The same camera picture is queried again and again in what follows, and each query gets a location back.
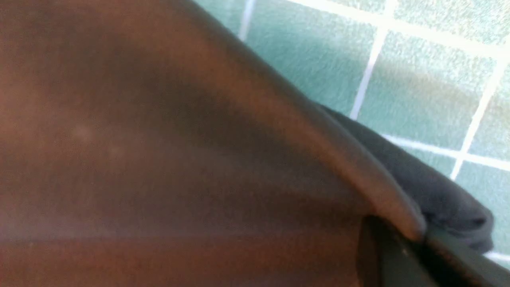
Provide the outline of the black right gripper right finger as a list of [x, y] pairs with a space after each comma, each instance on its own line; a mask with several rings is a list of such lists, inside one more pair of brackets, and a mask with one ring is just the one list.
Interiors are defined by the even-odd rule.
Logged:
[[430, 227], [422, 263], [440, 287], [508, 287], [508, 269], [470, 249], [450, 234]]

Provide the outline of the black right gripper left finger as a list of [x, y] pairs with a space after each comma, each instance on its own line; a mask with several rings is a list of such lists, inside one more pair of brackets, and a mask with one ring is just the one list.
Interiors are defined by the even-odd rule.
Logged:
[[362, 220], [356, 256], [361, 287], [437, 287], [412, 245], [386, 220]]

